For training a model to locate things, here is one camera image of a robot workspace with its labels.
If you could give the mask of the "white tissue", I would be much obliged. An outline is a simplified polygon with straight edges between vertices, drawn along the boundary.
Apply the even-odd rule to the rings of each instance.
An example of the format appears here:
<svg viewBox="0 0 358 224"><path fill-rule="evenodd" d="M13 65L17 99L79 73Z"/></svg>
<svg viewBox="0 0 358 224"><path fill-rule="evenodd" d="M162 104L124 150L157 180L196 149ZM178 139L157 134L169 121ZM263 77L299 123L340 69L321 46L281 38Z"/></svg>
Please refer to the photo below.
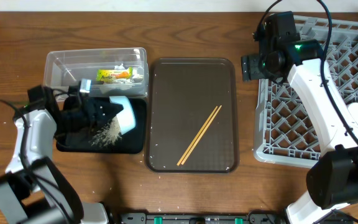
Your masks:
<svg viewBox="0 0 358 224"><path fill-rule="evenodd" d="M117 65L114 67L114 69L127 69L129 67L133 68L132 78L129 82L120 82L122 84L124 83L140 83L144 80L144 69L140 66L124 66L123 64Z"/></svg>

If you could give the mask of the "white rice pile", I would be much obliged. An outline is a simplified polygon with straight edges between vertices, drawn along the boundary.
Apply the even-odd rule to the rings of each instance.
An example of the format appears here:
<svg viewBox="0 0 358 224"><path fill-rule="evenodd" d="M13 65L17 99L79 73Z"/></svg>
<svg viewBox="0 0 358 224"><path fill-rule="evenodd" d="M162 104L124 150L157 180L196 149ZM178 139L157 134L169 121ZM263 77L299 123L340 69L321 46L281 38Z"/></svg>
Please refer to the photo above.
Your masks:
<svg viewBox="0 0 358 224"><path fill-rule="evenodd" d="M92 146L113 146L121 138L121 127L117 117L110 119L91 139Z"/></svg>

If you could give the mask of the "yellow snack wrapper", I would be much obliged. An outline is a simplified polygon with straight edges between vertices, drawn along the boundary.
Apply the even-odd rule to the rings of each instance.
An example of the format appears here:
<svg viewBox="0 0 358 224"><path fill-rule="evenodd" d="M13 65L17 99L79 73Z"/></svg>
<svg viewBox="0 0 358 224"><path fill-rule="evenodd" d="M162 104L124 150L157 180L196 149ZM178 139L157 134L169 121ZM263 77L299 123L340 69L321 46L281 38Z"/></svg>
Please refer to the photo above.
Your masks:
<svg viewBox="0 0 358 224"><path fill-rule="evenodd" d="M104 83L129 82L132 78L133 68L98 70L96 81Z"/></svg>

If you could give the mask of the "light blue bowl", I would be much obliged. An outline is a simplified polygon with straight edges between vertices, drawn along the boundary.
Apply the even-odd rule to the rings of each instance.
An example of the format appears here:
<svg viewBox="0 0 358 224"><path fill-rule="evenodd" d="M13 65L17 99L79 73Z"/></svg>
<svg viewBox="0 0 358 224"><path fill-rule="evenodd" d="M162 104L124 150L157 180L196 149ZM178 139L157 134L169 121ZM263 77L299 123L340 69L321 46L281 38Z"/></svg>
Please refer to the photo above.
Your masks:
<svg viewBox="0 0 358 224"><path fill-rule="evenodd" d="M126 96L110 96L110 103L121 105L122 110L116 115L120 133L126 134L136 126L136 119L132 105Z"/></svg>

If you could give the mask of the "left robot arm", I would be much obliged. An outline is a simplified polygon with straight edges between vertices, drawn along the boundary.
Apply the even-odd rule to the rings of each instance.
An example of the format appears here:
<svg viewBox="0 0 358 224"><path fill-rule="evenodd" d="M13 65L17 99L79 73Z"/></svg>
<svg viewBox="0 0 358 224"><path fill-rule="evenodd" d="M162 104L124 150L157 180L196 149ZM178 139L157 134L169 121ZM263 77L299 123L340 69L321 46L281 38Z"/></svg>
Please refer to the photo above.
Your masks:
<svg viewBox="0 0 358 224"><path fill-rule="evenodd" d="M53 143L64 146L70 134L83 130L101 133L111 110L130 107L126 97L110 102L89 92L39 85L28 90L27 105L5 102L17 128L12 159L0 176L0 211L8 223L113 223L107 206L81 201L52 161Z"/></svg>

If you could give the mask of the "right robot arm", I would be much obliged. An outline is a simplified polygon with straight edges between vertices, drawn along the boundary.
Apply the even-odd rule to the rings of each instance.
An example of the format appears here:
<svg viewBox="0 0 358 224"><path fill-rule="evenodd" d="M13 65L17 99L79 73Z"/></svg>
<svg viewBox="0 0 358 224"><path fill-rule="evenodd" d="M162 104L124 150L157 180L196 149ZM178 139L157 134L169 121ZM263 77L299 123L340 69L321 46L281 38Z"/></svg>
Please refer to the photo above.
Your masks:
<svg viewBox="0 0 358 224"><path fill-rule="evenodd" d="M243 79L287 80L303 103L321 157L306 175L307 191L286 210L287 223L319 223L358 203L358 122L330 76L317 40L262 40L241 58Z"/></svg>

